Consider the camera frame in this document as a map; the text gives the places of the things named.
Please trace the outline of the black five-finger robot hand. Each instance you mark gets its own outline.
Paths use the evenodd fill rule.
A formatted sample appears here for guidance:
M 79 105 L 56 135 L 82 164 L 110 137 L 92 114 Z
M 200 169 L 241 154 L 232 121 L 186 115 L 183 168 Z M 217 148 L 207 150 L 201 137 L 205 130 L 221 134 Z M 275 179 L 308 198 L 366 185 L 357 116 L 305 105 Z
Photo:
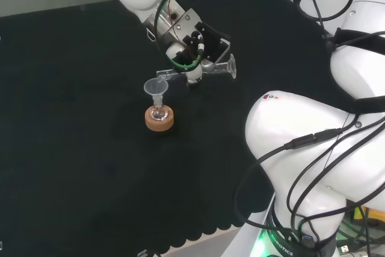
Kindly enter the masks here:
M 230 37 L 199 22 L 195 31 L 166 50 L 173 68 L 157 72 L 166 81 L 184 77 L 189 86 L 202 81 L 204 75 L 228 73 L 236 78 L 235 57 L 230 52 Z

